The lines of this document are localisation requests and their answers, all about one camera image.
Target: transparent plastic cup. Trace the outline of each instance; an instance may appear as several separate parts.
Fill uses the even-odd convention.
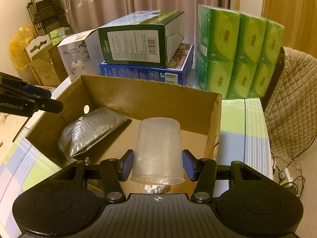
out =
[[[178,121],[156,117],[140,123],[131,180],[152,185],[185,181]]]

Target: beige quilted cover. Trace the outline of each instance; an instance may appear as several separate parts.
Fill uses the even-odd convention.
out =
[[[264,116],[272,153],[293,159],[317,132],[317,59],[289,47],[284,51],[284,69]]]

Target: silver foil bag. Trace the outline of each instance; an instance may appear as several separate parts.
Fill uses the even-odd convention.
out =
[[[126,121],[128,118],[109,108],[97,108],[64,128],[58,148],[67,159],[82,154]]]

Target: open cardboard box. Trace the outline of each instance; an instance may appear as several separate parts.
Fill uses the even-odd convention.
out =
[[[41,86],[57,87],[68,77],[58,49],[52,44],[37,52],[28,65]]]
[[[59,97],[64,109],[59,114],[45,112],[27,135],[27,139],[52,162],[64,167],[70,162],[59,151],[56,142],[67,124],[83,115],[85,105],[90,111],[108,107],[131,120],[122,125],[89,151],[75,159],[89,157],[92,164],[107,158],[120,158],[128,149],[135,150],[141,120],[168,117],[181,127],[182,149],[189,149],[197,158],[216,158],[220,133],[221,96],[184,86],[82,75]],[[173,185],[170,193],[191,193],[196,183]],[[130,179],[121,183],[123,192],[145,193],[144,185]]]

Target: checkered tablecloth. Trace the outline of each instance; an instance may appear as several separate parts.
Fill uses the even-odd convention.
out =
[[[21,233],[13,215],[16,197],[60,168],[26,139],[24,128],[0,162],[0,235],[17,238]],[[259,99],[222,101],[221,132],[217,162],[230,165],[240,160],[271,177],[271,156],[264,115]],[[228,189],[228,181],[217,181],[214,196]]]

